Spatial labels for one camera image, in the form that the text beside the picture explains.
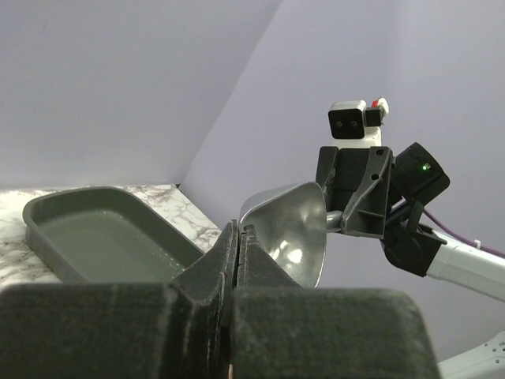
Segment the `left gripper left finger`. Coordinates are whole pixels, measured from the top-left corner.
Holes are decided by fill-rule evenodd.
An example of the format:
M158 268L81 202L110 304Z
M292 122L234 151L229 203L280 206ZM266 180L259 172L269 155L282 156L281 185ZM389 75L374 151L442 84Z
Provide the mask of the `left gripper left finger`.
M225 378L239 230L169 283L18 284L1 293L4 378Z

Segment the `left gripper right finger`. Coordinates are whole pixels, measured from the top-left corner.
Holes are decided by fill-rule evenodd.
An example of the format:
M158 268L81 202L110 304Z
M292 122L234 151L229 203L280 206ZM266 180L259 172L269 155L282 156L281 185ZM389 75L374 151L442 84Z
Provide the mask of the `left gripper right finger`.
M304 289L241 236L232 300L236 378L438 378L421 311L401 292Z

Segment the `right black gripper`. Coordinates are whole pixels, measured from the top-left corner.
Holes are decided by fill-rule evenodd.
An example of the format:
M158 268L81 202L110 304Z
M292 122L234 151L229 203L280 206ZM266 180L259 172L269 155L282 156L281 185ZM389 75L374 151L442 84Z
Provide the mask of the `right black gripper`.
M324 195L329 233L384 236L392 163L388 147L320 149L316 183Z

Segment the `silver metal scoop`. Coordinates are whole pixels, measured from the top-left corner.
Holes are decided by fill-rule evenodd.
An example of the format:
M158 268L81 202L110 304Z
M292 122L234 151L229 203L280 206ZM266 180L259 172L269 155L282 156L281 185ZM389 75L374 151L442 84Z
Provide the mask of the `silver metal scoop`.
M316 182L252 195L239 223L253 226L261 247L297 284L315 288L323 271L327 234L341 231L340 211L328 211Z

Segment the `dark grey litter tray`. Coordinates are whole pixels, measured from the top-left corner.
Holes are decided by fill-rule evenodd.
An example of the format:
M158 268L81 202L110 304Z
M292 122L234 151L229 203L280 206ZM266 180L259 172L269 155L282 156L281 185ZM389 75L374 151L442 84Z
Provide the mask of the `dark grey litter tray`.
M168 283L221 233L174 185L59 190L22 217L28 247L63 283Z

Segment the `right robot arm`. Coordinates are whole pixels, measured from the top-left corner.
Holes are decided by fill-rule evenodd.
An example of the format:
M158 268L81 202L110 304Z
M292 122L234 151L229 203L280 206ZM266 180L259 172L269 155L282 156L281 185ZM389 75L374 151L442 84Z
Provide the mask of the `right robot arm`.
M421 144L397 156L385 146L323 146L316 183L329 232L375 238L396 268L504 300L503 253L456 235L427 210L451 181Z

